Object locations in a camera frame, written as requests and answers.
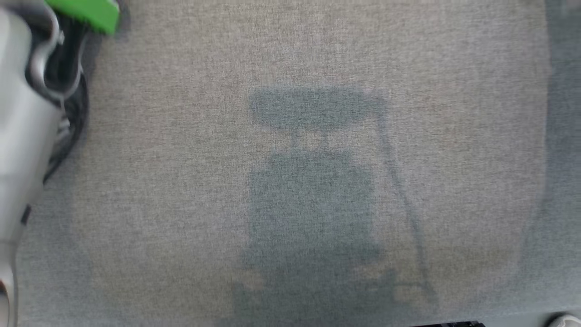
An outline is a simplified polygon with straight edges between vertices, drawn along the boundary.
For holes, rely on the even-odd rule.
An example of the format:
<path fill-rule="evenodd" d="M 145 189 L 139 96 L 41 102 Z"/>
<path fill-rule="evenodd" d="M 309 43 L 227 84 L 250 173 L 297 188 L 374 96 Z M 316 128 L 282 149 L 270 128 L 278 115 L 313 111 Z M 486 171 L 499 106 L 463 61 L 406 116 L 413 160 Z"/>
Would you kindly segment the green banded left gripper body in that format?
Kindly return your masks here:
<path fill-rule="evenodd" d="M 118 29 L 120 6 L 117 0 L 45 0 L 54 10 L 87 23 L 93 30 L 113 35 Z"/>

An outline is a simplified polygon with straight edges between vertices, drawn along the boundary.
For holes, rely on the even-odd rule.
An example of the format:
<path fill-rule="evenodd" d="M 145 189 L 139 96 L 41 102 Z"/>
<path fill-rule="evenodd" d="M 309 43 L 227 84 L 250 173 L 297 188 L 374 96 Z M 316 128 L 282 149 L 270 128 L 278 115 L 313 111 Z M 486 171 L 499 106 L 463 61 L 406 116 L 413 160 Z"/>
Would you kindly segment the grey fabric sofa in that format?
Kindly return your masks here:
<path fill-rule="evenodd" d="M 581 0 L 120 0 L 18 327 L 581 318 Z"/>

